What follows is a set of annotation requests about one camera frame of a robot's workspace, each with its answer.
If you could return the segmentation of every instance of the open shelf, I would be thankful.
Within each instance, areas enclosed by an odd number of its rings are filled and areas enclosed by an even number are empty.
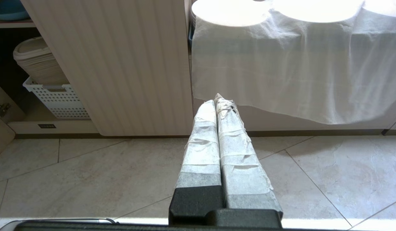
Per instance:
[[[25,112],[23,121],[58,121],[48,108],[32,93],[29,92],[19,107]]]
[[[35,27],[31,19],[24,19],[19,21],[0,21],[0,28],[28,28]]]

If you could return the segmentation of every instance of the baseboard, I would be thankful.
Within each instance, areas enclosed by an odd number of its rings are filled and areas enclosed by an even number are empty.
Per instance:
[[[384,136],[396,136],[396,130],[388,130]]]
[[[383,129],[362,130],[300,130],[300,131],[249,131],[250,137],[263,136],[376,136]],[[396,134],[389,130],[387,135]],[[60,134],[16,134],[15,139],[156,139],[156,138],[188,138],[189,136],[103,136],[99,133],[60,133]]]
[[[189,136],[103,136],[99,133],[16,134],[14,139],[157,139],[157,138],[189,138]]]
[[[376,136],[383,129],[358,129],[358,130],[299,130],[299,131],[250,131],[250,137],[264,136]]]

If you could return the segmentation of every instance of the tile grout line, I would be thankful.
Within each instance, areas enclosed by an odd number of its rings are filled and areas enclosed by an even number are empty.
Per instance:
[[[131,213],[133,213],[133,212],[137,212],[137,211],[139,211],[139,210],[141,210],[141,209],[144,209],[144,208],[146,208],[146,207],[148,207],[148,206],[151,206],[151,205],[153,205],[153,204],[156,204],[156,203],[158,203],[158,202],[161,202],[161,201],[163,201],[163,200],[166,200],[166,199],[168,199],[168,198],[170,198],[170,197],[172,197],[172,196],[166,197],[166,198],[161,199],[161,200],[159,200],[159,201],[156,201],[156,202],[154,202],[154,203],[152,203],[152,204],[149,204],[149,205],[147,205],[147,206],[144,206],[144,207],[139,208],[139,209],[137,209],[137,210],[134,210],[134,211],[132,211],[132,212],[126,213],[126,214],[124,214],[124,215],[122,215],[122,216],[120,216],[120,217],[114,218],[113,220],[118,219],[118,218],[122,218],[123,216],[127,216],[127,215],[129,215],[129,214],[131,214]]]
[[[305,172],[305,170],[295,161],[295,159],[291,156],[291,154],[289,154],[288,151],[285,150],[285,152],[291,157],[291,159],[295,162],[296,165],[298,165],[298,167],[302,170],[302,172],[305,173],[305,175],[311,180],[311,182],[316,186],[316,188],[322,193],[322,195],[324,195],[324,197],[330,202],[330,204],[336,209],[337,212],[339,212],[339,214],[343,217],[343,219],[345,219],[346,222],[348,222],[348,220],[345,218],[345,216],[339,211],[339,209],[332,203],[331,200],[329,200],[329,198],[325,195],[325,193],[323,193],[323,191],[315,184],[315,182],[311,179],[311,177],[309,177],[309,175]]]
[[[58,139],[58,158],[57,158],[57,163],[60,162],[60,146],[61,146],[61,139]]]
[[[111,144],[111,145],[108,145],[108,146],[105,146],[105,147],[102,147],[102,148],[93,150],[93,151],[91,151],[91,152],[95,152],[95,151],[101,150],[101,149],[103,149],[103,148],[108,148],[108,147],[114,146],[114,145],[116,145],[116,144],[119,144],[119,143],[122,143],[122,142],[126,142],[126,141],[131,141],[131,140],[133,140],[133,139],[126,139],[126,140],[124,140],[124,141],[121,141],[121,142],[118,142],[118,143],[114,143],[114,144]],[[60,163],[66,161],[66,160],[70,160],[70,159],[74,159],[74,158],[83,156],[83,155],[88,154],[88,153],[91,153],[91,152],[87,152],[87,153],[84,153],[84,154],[81,154],[81,155],[78,155],[78,156],[74,156],[73,158],[69,158],[69,159],[62,160],[62,161],[60,161]]]
[[[15,139],[13,139],[13,140],[11,141],[11,143],[13,143],[14,140],[15,140]],[[9,144],[7,145],[7,147],[8,147],[11,143],[9,143]],[[7,149],[7,147],[6,147],[6,149]],[[4,150],[5,150],[5,149],[4,149]],[[0,155],[2,155],[2,153],[4,152],[4,150],[3,150],[2,152],[0,152]]]
[[[367,221],[367,220],[369,220],[369,219],[373,218],[375,215],[379,214],[380,212],[384,211],[385,209],[389,208],[390,206],[393,206],[394,204],[396,204],[396,201],[395,201],[395,202],[393,202],[392,204],[390,204],[390,205],[386,206],[385,208],[383,208],[383,209],[379,210],[378,212],[375,212],[373,215],[371,215],[371,216],[368,216],[368,218],[366,218],[366,219],[364,219],[363,221],[359,222],[358,224],[356,224],[356,225],[352,226],[351,228],[355,228],[356,226],[358,226],[358,225],[362,224],[363,222],[365,222],[365,221]]]
[[[291,147],[293,147],[293,146],[295,146],[295,145],[298,145],[298,144],[300,144],[300,143],[302,143],[302,142],[305,142],[305,141],[307,141],[307,140],[310,140],[310,139],[312,139],[313,137],[316,137],[316,136],[309,137],[309,138],[307,138],[306,140],[303,140],[303,141],[301,141],[301,142],[295,143],[294,145],[291,145],[291,146],[286,147],[286,148],[284,148],[284,149],[282,149],[282,150],[279,150],[279,151],[277,151],[277,152],[274,152],[273,154],[267,155],[267,156],[265,156],[265,157],[263,157],[263,158],[261,158],[261,159],[259,159],[259,160],[262,160],[262,159],[265,159],[265,158],[267,158],[267,157],[270,157],[270,156],[272,156],[272,155],[274,155],[274,154],[276,154],[276,153],[279,153],[279,152],[282,152],[282,151],[286,151],[287,148],[291,148]]]
[[[119,143],[111,144],[111,145],[106,146],[106,147],[103,147],[103,148],[108,148],[108,147],[110,147],[110,146],[113,146],[113,145],[116,145],[116,144],[119,144]],[[95,152],[95,151],[101,150],[101,149],[103,149],[103,148],[99,148],[99,149],[94,150],[94,151],[91,151],[91,152]],[[22,176],[22,175],[25,175],[25,174],[29,174],[29,173],[32,173],[32,172],[34,172],[34,171],[38,171],[38,170],[40,170],[40,169],[43,169],[43,168],[47,168],[47,167],[56,165],[56,164],[62,163],[62,162],[64,162],[64,161],[67,161],[67,160],[70,160],[70,159],[65,159],[65,160],[63,160],[63,161],[60,161],[60,162],[57,162],[57,163],[53,163],[53,164],[50,164],[50,165],[47,165],[47,166],[44,166],[44,167],[41,167],[41,168],[37,168],[37,169],[34,169],[34,170],[32,170],[32,171],[23,173],[23,174],[19,174],[19,175],[12,176],[12,177],[9,177],[7,180],[10,180],[10,179],[13,179],[13,178],[15,178],[15,177],[19,177],[19,176]]]
[[[1,203],[0,203],[0,212],[1,212],[1,208],[2,208],[2,206],[3,206],[5,192],[7,191],[7,185],[8,185],[8,179],[7,179],[7,182],[5,183],[5,188],[4,188],[3,197],[2,197]]]

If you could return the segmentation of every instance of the blue bowl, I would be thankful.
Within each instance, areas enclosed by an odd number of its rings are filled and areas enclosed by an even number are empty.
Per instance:
[[[13,21],[29,17],[20,0],[0,0],[0,20]]]

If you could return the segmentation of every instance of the wooden cabinet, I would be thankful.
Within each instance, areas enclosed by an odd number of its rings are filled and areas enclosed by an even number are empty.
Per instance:
[[[188,1],[22,3],[100,134],[190,134]]]

